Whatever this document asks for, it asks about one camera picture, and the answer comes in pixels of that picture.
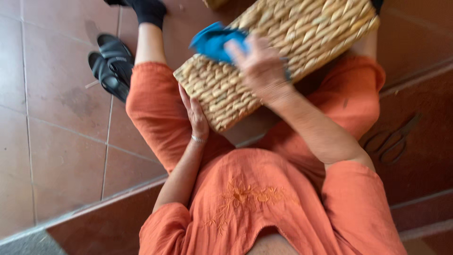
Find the woman's right hand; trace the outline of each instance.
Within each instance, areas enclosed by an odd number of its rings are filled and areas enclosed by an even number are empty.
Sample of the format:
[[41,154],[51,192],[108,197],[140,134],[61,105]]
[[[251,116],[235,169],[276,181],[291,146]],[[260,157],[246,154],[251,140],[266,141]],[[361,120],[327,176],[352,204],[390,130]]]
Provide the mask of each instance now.
[[244,74],[244,85],[264,103],[271,103],[294,91],[286,80],[279,52],[269,46],[268,40],[251,34],[246,43],[249,54],[245,54],[235,40],[225,43],[226,52]]

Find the embroidered flower design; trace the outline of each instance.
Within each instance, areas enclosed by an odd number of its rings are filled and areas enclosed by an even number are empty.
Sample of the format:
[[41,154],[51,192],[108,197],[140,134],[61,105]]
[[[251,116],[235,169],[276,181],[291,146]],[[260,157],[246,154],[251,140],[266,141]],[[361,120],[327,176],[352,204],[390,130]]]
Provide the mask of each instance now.
[[[206,226],[216,226],[220,235],[228,226],[228,216],[231,208],[241,207],[245,210],[256,211],[257,204],[275,204],[283,199],[288,199],[282,187],[245,185],[243,181],[237,181],[235,178],[228,182],[226,191],[220,197],[222,203],[216,215],[205,222]],[[299,204],[297,199],[290,198],[290,200]]]

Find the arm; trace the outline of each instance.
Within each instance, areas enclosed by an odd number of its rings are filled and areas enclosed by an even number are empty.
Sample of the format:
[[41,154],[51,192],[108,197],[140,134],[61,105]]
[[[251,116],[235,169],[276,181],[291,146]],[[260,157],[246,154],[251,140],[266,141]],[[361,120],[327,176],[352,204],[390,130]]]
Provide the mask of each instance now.
[[[202,140],[207,140],[209,136],[209,125],[206,117],[201,110],[200,103],[194,99],[189,99],[184,89],[179,86],[179,92],[184,106],[187,109],[188,117],[192,125],[193,136]],[[169,203],[181,203],[187,207],[192,194],[193,185],[197,180],[201,158],[204,151],[204,142],[197,142],[191,139],[173,172],[168,177],[164,186],[160,190],[154,205],[153,213],[161,206]]]
[[355,138],[326,117],[295,89],[288,88],[279,98],[269,101],[267,105],[300,134],[326,169],[336,162],[352,160],[374,171],[370,157]]
[[278,51],[269,48],[266,39],[253,35],[247,38],[247,43],[251,48],[247,56],[234,41],[225,45],[244,72],[245,85],[302,136],[325,167],[352,160],[374,170],[371,159],[355,138],[324,116],[286,81]]

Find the blue cloth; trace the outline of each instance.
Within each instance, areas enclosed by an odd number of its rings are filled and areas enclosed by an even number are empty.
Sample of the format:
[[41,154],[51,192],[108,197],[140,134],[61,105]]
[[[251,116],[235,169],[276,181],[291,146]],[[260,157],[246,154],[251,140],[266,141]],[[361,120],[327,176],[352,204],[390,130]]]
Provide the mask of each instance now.
[[221,22],[216,22],[196,34],[189,48],[195,49],[198,53],[206,55],[210,59],[232,64],[232,60],[223,45],[227,41],[234,39],[239,43],[243,51],[248,52],[248,47],[244,41],[247,35],[244,31],[228,29]]

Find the wicker basket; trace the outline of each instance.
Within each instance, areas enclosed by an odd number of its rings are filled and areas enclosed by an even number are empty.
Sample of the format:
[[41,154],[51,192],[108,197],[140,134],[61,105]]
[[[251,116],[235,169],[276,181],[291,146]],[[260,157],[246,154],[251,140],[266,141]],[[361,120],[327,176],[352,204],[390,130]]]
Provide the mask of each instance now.
[[[230,27],[259,33],[289,59],[293,82],[346,51],[379,17],[369,0],[258,0]],[[174,72],[196,97],[211,125],[223,132],[262,104],[241,84],[236,67],[196,54]]]

